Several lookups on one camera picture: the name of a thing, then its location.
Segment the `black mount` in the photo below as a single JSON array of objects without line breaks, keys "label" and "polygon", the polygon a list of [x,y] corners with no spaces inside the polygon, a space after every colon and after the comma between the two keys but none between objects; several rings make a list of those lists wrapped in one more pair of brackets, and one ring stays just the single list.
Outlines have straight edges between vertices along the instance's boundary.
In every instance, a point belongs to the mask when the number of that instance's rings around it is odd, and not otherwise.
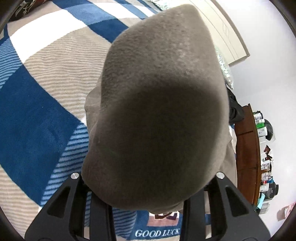
[{"label": "black mount", "polygon": [[[76,177],[68,178],[45,204],[27,230],[26,241],[87,240],[83,238],[83,228],[86,195],[90,190],[80,174],[76,173]],[[220,172],[204,189],[185,201],[180,241],[206,240],[204,191],[208,192],[211,210],[212,237],[207,241],[270,239],[254,208]],[[112,207],[94,194],[91,196],[90,240],[116,241]]]}]

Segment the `clothing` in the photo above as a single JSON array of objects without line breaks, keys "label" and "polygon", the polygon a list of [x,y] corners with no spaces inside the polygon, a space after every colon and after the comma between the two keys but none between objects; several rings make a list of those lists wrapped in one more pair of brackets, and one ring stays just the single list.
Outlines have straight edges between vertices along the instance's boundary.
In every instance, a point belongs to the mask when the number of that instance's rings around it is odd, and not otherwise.
[{"label": "clothing", "polygon": [[14,14],[11,16],[10,21],[15,21],[25,16],[27,13],[45,3],[47,0],[25,0],[16,9]]},{"label": "clothing", "polygon": [[89,152],[82,177],[113,207],[166,213],[180,209],[220,169],[236,177],[233,150],[226,151],[223,76],[192,5],[120,34],[85,110]]}]

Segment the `bag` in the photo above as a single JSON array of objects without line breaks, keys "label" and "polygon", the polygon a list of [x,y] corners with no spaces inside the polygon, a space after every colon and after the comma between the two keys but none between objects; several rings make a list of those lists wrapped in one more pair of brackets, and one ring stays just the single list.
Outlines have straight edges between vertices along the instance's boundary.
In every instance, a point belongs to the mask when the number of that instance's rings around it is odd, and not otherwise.
[{"label": "bag", "polygon": [[235,95],[227,88],[229,100],[229,125],[233,125],[244,119],[244,109],[237,103]]}]

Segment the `wooden cabinet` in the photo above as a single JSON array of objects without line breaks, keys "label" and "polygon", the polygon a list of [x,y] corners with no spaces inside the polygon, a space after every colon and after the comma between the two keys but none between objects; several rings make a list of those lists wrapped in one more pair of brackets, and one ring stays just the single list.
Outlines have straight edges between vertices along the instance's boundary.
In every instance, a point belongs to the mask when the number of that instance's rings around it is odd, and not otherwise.
[{"label": "wooden cabinet", "polygon": [[234,126],[237,136],[237,188],[257,205],[261,181],[258,133],[250,104],[243,107],[245,118]]}]

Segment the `white wall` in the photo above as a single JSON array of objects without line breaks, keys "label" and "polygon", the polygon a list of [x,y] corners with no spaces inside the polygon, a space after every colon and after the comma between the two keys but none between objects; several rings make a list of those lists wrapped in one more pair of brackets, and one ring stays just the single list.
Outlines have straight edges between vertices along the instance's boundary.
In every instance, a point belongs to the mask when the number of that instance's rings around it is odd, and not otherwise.
[{"label": "white wall", "polygon": [[241,105],[261,110],[275,132],[272,175],[279,193],[260,215],[273,235],[284,221],[277,212],[296,201],[296,38],[268,0],[218,0],[250,52],[231,67],[234,93]]}]

